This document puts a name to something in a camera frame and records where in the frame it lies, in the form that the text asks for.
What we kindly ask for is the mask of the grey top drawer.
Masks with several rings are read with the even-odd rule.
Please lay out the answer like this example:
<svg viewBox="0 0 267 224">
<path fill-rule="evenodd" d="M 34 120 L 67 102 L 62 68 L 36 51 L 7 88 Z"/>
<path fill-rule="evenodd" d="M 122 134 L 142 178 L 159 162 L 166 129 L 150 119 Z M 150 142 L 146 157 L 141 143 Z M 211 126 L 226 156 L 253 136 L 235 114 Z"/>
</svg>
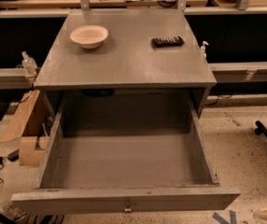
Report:
<svg viewBox="0 0 267 224">
<path fill-rule="evenodd" d="M 240 194 L 208 159 L 187 91 L 62 99 L 33 190 L 12 201 L 37 215 L 220 210 Z"/>
</svg>

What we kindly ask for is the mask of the white pump bottle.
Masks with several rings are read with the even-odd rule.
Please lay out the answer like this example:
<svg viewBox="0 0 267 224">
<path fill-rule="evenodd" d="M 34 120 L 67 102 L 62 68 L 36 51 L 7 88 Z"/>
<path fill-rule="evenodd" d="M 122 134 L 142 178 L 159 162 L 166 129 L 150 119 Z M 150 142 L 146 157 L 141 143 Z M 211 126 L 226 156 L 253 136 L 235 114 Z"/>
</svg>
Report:
<svg viewBox="0 0 267 224">
<path fill-rule="evenodd" d="M 208 42 L 203 41 L 203 42 L 202 42 L 202 45 L 201 45 L 201 47 L 200 47 L 201 52 L 202 52 L 204 58 L 206 58 L 206 56 L 207 56 L 207 55 L 206 55 L 206 47 L 207 47 L 207 46 L 209 46 Z"/>
</svg>

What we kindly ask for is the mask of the black remote control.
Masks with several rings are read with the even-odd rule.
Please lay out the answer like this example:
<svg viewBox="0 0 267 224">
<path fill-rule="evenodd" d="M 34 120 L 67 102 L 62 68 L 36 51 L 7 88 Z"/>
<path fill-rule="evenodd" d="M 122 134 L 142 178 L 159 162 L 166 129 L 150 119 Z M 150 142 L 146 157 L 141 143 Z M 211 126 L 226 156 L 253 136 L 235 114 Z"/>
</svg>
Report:
<svg viewBox="0 0 267 224">
<path fill-rule="evenodd" d="M 184 40 L 180 36 L 157 37 L 151 39 L 151 45 L 156 48 L 181 47 L 184 45 Z"/>
</svg>

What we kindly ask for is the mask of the white bowl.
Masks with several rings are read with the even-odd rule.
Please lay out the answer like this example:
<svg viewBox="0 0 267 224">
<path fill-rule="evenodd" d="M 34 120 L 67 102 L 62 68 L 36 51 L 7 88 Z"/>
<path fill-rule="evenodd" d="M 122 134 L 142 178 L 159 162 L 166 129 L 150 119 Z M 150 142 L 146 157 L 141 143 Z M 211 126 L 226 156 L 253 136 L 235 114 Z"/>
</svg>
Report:
<svg viewBox="0 0 267 224">
<path fill-rule="evenodd" d="M 70 38 L 84 49 L 96 49 L 108 38 L 108 31 L 99 25 L 84 25 L 75 29 Z"/>
</svg>

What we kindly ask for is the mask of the cardboard box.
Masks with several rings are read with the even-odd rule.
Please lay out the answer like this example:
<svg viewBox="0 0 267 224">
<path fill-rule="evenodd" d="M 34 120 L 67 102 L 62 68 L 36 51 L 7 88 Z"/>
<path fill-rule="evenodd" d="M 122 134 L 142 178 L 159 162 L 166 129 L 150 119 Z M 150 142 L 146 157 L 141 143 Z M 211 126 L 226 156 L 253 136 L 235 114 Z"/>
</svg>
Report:
<svg viewBox="0 0 267 224">
<path fill-rule="evenodd" d="M 19 165 L 39 166 L 48 147 L 53 121 L 43 94 L 39 90 L 26 92 L 18 103 L 0 142 L 17 141 Z"/>
</svg>

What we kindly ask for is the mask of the crumpled plastic bottle on floor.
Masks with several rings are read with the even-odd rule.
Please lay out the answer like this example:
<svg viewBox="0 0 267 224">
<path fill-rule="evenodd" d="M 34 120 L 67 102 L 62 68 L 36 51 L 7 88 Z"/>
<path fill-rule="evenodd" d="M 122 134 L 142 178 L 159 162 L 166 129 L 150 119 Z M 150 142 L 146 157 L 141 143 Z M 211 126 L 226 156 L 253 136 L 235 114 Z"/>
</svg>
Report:
<svg viewBox="0 0 267 224">
<path fill-rule="evenodd" d="M 4 202 L 1 204 L 3 213 L 17 224 L 26 224 L 27 213 L 21 210 L 12 202 Z"/>
</svg>

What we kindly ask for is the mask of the clear bottle left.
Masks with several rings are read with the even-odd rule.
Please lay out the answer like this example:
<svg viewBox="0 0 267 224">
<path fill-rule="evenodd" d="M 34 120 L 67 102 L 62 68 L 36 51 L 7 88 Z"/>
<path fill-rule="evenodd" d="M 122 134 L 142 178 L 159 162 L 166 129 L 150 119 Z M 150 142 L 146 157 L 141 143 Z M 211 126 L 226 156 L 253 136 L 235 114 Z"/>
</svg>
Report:
<svg viewBox="0 0 267 224">
<path fill-rule="evenodd" d="M 31 76 L 36 75 L 37 64 L 35 60 L 30 57 L 25 51 L 21 53 L 23 60 L 21 61 L 22 67 L 26 73 Z"/>
</svg>

